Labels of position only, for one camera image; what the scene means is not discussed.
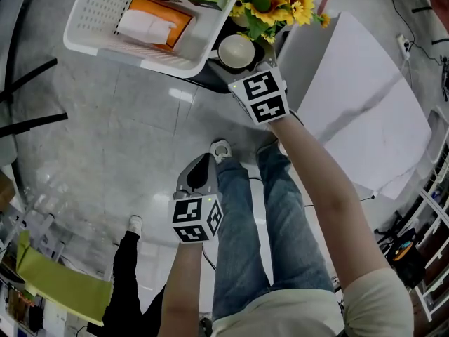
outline mug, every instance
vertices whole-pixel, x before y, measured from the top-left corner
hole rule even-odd
[[[251,64],[255,57],[254,45],[240,35],[230,35],[220,42],[217,50],[209,58],[219,58],[223,65],[232,69],[243,69]]]

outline cup handle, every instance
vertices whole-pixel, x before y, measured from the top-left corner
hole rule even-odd
[[[218,50],[212,50],[212,51],[209,53],[208,59],[216,59],[216,58],[218,58]]]

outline forearm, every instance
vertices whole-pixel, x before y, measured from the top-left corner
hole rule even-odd
[[[335,160],[293,116],[271,125],[314,203],[343,289],[373,270],[389,267],[354,186]]]
[[[180,244],[163,294],[159,337],[197,337],[202,244]]]

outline white power socket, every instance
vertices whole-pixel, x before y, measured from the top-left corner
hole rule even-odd
[[[404,60],[407,61],[410,58],[410,41],[406,39],[402,34],[398,35],[396,37],[396,40],[398,42],[399,48],[401,49]]]

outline black pants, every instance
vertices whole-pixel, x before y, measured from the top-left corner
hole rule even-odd
[[[114,292],[103,316],[105,336],[118,333],[145,333],[157,337],[161,326],[163,291],[154,298],[146,313],[140,311],[135,266],[138,262],[139,236],[127,231],[114,257]]]

